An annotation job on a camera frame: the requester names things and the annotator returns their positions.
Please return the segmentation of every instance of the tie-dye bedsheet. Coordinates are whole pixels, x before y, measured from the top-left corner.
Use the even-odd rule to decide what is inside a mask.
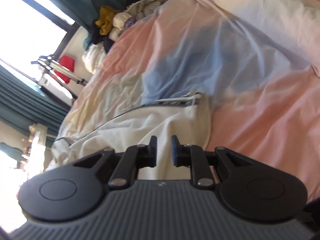
[[[59,136],[76,142],[142,104],[202,92],[208,150],[241,152],[320,197],[319,1],[169,0],[113,45]]]

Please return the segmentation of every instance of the ribbed gray surface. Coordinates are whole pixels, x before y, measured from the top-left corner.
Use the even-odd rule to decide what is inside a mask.
[[[64,224],[29,221],[12,239],[218,239],[307,240],[312,233],[295,220],[259,225],[226,211],[211,191],[189,181],[136,181],[113,191],[87,217]]]

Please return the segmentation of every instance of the red object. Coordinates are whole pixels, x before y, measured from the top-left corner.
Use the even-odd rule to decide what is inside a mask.
[[[59,59],[59,63],[60,65],[64,66],[65,68],[67,68],[68,70],[74,72],[75,71],[75,60],[67,55],[63,55],[60,59]],[[59,76],[66,84],[69,84],[70,82],[70,78],[68,78],[66,75],[61,74],[58,71],[55,71],[55,73],[57,74],[57,76]]]

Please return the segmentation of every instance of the bed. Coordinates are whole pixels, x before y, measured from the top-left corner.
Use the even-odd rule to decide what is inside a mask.
[[[320,0],[168,0],[124,32],[52,147],[55,168],[158,136],[140,178],[188,178],[170,136],[225,146],[320,197]]]

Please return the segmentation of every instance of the mustard yellow garment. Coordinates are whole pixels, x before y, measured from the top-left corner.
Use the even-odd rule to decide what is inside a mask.
[[[114,10],[110,6],[101,5],[99,20],[95,22],[95,24],[100,28],[100,35],[107,35],[111,31],[112,20],[117,12],[117,10]]]

